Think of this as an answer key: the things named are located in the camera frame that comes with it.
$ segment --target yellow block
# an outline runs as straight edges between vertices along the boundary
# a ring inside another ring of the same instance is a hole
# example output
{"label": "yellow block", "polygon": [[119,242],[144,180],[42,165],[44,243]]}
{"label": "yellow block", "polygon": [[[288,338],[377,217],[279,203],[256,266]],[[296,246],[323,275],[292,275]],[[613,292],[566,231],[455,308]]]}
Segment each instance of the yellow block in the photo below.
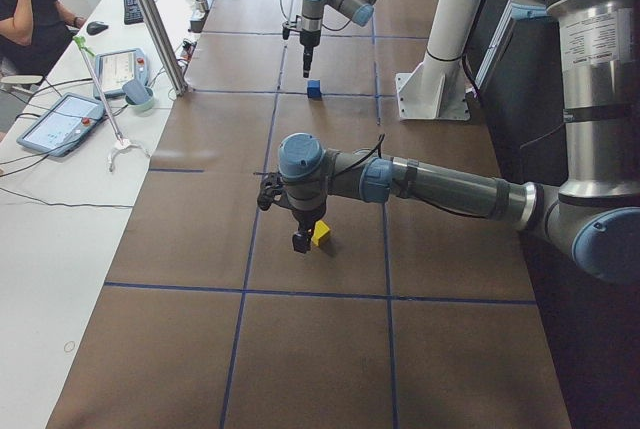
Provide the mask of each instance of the yellow block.
{"label": "yellow block", "polygon": [[311,242],[320,247],[322,244],[327,242],[330,237],[331,229],[329,226],[327,226],[322,220],[316,222],[316,227],[313,230],[313,236],[311,236]]}

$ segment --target white table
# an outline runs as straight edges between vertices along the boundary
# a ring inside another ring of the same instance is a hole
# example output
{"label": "white table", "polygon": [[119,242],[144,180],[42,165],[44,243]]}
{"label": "white table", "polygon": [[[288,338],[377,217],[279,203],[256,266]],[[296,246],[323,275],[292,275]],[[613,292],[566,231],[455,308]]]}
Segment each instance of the white table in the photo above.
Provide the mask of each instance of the white table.
{"label": "white table", "polygon": [[[188,0],[156,0],[174,48],[188,33]],[[89,21],[109,29],[87,38],[95,53],[133,47],[149,59],[153,78],[161,61],[144,24],[123,24],[122,0],[102,0]],[[51,84],[89,77],[74,43],[48,77]],[[63,94],[91,95],[90,83],[58,88]],[[153,152],[175,93],[166,75],[158,77],[154,109],[144,115],[125,110],[118,123],[125,137]],[[59,98],[43,91],[33,104],[45,108]],[[124,101],[116,100],[114,108]],[[25,112],[44,109],[27,106]],[[31,153],[15,143],[33,119],[19,119],[0,144],[0,162]],[[19,174],[0,178],[0,188],[48,202],[134,204],[149,166],[139,150],[120,154],[114,173],[107,154],[115,137],[107,122],[73,153],[47,159]],[[0,166],[5,173],[38,157]],[[131,213],[130,209],[48,207],[0,192],[0,427],[43,428],[60,395],[91,311]]]}

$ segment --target black keyboard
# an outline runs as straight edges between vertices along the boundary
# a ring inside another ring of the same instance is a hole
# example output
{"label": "black keyboard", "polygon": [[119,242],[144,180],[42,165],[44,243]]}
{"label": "black keyboard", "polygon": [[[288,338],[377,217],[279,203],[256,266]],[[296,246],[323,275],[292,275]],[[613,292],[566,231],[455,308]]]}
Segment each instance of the black keyboard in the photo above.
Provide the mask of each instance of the black keyboard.
{"label": "black keyboard", "polygon": [[123,2],[125,24],[137,24],[144,20],[137,0],[123,0]]}

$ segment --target computer mouse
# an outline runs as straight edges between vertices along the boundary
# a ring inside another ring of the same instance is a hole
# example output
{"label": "computer mouse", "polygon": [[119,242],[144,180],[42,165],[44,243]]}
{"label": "computer mouse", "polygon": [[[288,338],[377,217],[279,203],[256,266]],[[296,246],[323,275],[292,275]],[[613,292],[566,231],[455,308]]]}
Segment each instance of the computer mouse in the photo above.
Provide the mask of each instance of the computer mouse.
{"label": "computer mouse", "polygon": [[92,21],[87,24],[87,34],[90,36],[95,36],[96,34],[100,34],[105,29],[108,29],[109,26],[101,21]]}

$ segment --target black shirt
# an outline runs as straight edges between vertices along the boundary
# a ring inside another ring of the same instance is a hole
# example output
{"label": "black shirt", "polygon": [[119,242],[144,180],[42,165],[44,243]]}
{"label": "black shirt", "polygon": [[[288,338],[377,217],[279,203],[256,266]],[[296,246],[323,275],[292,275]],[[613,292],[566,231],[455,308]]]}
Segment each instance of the black shirt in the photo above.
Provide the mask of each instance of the black shirt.
{"label": "black shirt", "polygon": [[[31,0],[33,35],[30,46],[21,46],[0,36],[0,53],[8,57],[21,74],[46,76],[71,42],[71,33],[60,19],[57,0]],[[18,0],[0,0],[0,21],[10,19]]]}

